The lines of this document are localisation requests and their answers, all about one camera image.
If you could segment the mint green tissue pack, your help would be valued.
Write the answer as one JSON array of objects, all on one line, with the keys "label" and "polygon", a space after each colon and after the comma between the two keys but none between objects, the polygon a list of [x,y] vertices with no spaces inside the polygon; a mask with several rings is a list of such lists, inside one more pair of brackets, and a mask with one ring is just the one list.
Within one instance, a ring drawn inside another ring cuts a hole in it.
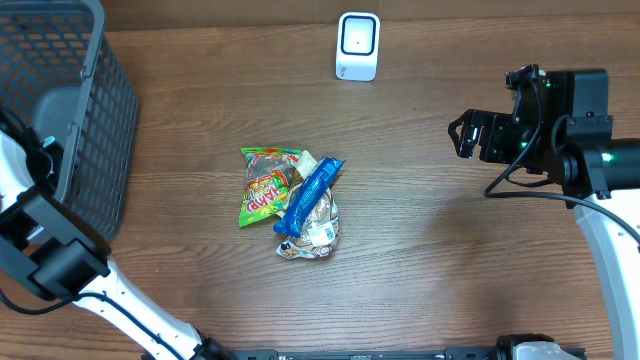
[{"label": "mint green tissue pack", "polygon": [[44,138],[42,140],[42,147],[46,148],[46,147],[54,144],[55,142],[56,142],[56,139],[55,139],[54,136],[48,136],[48,137],[46,137],[46,138]]}]

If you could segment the blue snack wrapper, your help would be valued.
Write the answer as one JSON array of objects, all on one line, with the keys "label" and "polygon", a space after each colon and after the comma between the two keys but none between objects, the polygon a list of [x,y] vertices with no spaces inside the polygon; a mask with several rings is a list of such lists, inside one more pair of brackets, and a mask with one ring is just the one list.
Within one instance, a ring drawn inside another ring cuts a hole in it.
[{"label": "blue snack wrapper", "polygon": [[331,157],[322,158],[299,187],[287,206],[284,217],[273,226],[274,232],[300,237],[304,221],[334,182],[343,165],[342,160]]}]

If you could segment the clear cookie bag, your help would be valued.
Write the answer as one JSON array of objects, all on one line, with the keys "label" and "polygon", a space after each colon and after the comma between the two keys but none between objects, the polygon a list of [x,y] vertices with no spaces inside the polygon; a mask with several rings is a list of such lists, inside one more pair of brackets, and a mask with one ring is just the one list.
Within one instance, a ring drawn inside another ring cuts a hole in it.
[{"label": "clear cookie bag", "polygon": [[[302,152],[294,165],[292,186],[288,191],[285,207],[277,213],[280,218],[284,217],[303,181],[312,173],[317,163],[308,151]],[[336,247],[339,230],[338,207],[331,190],[327,189],[305,219],[301,236],[287,236],[276,252],[286,259],[326,257]]]}]

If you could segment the green gummy candy bag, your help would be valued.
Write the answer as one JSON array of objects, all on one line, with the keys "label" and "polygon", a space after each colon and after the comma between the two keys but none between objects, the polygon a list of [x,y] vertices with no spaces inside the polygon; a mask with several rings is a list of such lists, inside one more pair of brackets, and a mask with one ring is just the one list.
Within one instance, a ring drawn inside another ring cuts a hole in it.
[{"label": "green gummy candy bag", "polygon": [[245,175],[238,225],[264,220],[284,208],[301,150],[245,147]]}]

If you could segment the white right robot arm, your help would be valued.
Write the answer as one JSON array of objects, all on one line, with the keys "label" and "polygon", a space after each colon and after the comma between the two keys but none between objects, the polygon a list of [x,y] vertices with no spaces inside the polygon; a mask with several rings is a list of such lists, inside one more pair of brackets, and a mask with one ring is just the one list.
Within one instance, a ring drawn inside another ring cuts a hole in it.
[{"label": "white right robot arm", "polygon": [[615,139],[603,69],[545,72],[531,64],[505,75],[514,109],[465,111],[448,126],[461,158],[478,156],[505,170],[484,191],[519,169],[540,176],[510,198],[560,200],[573,210],[594,259],[614,356],[639,356],[639,142]]}]

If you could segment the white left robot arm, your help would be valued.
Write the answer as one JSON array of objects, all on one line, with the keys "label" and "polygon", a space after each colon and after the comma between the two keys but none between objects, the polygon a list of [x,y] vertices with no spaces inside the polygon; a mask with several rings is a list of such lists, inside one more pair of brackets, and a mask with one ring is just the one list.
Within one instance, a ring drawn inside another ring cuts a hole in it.
[{"label": "white left robot arm", "polygon": [[53,161],[8,109],[1,111],[1,268],[49,306],[86,309],[145,349],[147,359],[225,359],[213,339],[154,303],[120,271],[111,248],[90,225],[55,200],[47,187]]}]

